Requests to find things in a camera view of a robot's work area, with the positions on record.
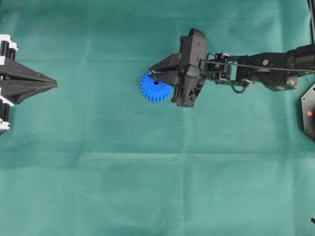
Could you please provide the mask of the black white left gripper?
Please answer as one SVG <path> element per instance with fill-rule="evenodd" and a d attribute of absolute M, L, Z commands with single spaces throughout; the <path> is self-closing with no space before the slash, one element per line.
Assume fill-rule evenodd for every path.
<path fill-rule="evenodd" d="M 0 82 L 0 134 L 10 129 L 10 107 L 57 87 L 57 82 L 15 61 L 18 45 L 8 34 L 0 35 L 0 74 L 17 81 Z"/>

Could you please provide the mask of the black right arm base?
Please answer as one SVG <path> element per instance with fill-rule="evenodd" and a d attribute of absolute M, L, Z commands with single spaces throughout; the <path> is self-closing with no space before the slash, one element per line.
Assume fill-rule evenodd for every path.
<path fill-rule="evenodd" d="M 315 85 L 313 84 L 301 97 L 303 129 L 315 141 Z"/>

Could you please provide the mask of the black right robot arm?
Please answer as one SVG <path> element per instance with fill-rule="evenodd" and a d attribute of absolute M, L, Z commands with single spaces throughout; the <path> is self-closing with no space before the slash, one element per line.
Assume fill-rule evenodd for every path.
<path fill-rule="evenodd" d="M 180 38 L 180 49 L 149 68 L 148 77 L 173 87 L 172 103 L 193 107 L 206 80 L 225 85 L 238 94 L 258 82 L 272 91 L 297 88 L 297 80 L 315 72 L 315 46 L 285 53 L 231 56 L 216 53 L 209 59 L 203 32 L 191 29 Z"/>

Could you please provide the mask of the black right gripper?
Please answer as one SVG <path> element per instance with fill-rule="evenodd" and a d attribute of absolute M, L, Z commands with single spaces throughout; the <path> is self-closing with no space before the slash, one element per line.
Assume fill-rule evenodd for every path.
<path fill-rule="evenodd" d="M 181 37 L 180 53 L 171 54 L 149 68 L 150 78 L 174 86 L 171 102 L 178 107 L 192 108 L 205 79 L 201 76 L 206 58 L 207 40 L 198 29 Z M 166 71 L 179 66 L 179 71 Z"/>

